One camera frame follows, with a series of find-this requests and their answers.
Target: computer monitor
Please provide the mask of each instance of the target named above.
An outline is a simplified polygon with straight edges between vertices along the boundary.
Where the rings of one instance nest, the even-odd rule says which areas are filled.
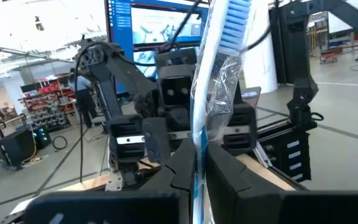
[[[134,52],[150,51],[170,40],[193,4],[194,1],[189,0],[106,0],[108,40],[118,43],[127,58],[136,60],[139,55]],[[205,0],[178,36],[178,43],[199,45],[207,16],[208,1]],[[148,74],[155,70],[142,69]],[[118,94],[126,92],[120,82],[116,82],[116,90]]]
[[[172,41],[173,35],[186,16],[186,10],[152,9],[140,5],[132,7],[133,44],[136,46],[163,44]],[[193,13],[177,43],[201,41],[201,12]]]
[[[196,55],[198,55],[200,51],[200,47],[184,47],[180,49],[173,49],[173,50],[181,50],[181,49],[189,49],[195,48]],[[148,51],[141,51],[141,52],[134,52],[134,61],[139,63],[154,63],[154,50]],[[145,67],[145,66],[136,66],[147,78],[152,80],[158,79],[158,71],[155,66],[153,67]]]

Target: monitor screen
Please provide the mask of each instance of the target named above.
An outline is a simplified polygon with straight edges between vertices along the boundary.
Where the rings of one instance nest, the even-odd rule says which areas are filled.
[[[185,16],[186,12],[133,7],[133,43],[136,45],[171,41]],[[201,38],[201,16],[199,13],[192,14],[180,32],[177,42],[200,41]]]
[[[200,51],[200,47],[194,47],[196,50],[196,54],[198,55]],[[135,52],[134,53],[134,61],[139,63],[154,63],[154,51],[143,51],[143,52]],[[156,80],[158,78],[158,71],[155,66],[153,67],[145,67],[145,66],[136,66],[147,78],[151,78]]]

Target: metal rail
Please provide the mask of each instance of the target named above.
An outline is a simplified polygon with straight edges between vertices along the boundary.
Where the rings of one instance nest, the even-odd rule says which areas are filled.
[[[52,58],[46,55],[40,55],[40,54],[32,54],[21,50],[15,50],[15,49],[9,49],[6,47],[0,47],[0,52],[2,53],[8,53],[8,54],[14,54],[14,55],[20,55],[25,57],[34,57],[34,58],[42,58],[45,60],[53,61],[53,62],[65,62],[65,63],[73,63],[72,60],[65,60],[60,58]]]

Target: shelving unit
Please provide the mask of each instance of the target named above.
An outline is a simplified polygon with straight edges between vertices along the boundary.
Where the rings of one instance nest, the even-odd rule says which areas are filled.
[[[74,91],[70,88],[62,86],[61,82],[65,83],[64,79],[68,78],[67,74],[57,75],[54,79],[48,80],[46,78],[40,79],[40,86],[47,88],[48,86],[54,86],[52,90],[57,90],[58,100],[62,109],[66,114],[73,114],[75,112],[74,105],[68,104],[68,102],[75,99]]]
[[[65,110],[60,106],[59,90],[39,93],[20,99],[36,126],[45,126],[49,132],[70,126]]]

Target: wooden board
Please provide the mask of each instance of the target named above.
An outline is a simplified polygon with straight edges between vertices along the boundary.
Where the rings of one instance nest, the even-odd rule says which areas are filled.
[[[284,190],[295,190],[291,185],[286,183],[281,178],[277,177],[272,171],[266,169],[259,162],[255,161],[253,158],[248,156],[247,154],[243,154],[236,157],[239,161],[241,161],[244,165],[248,167],[248,169],[252,170],[259,176],[264,179],[270,181],[271,183],[281,187]]]
[[[62,189],[59,189],[58,191],[84,191],[84,190],[93,189],[93,188],[102,186],[104,184],[107,184],[108,181],[109,181],[109,175],[106,174],[106,175],[102,175],[100,177],[86,180],[82,183],[73,184],[71,186],[64,187]],[[19,203],[13,209],[13,211],[11,211],[10,215],[25,210],[25,208],[27,208],[27,206],[30,204],[30,202],[33,201],[34,199],[36,199],[36,197],[30,198],[28,200],[25,200],[25,201]]]

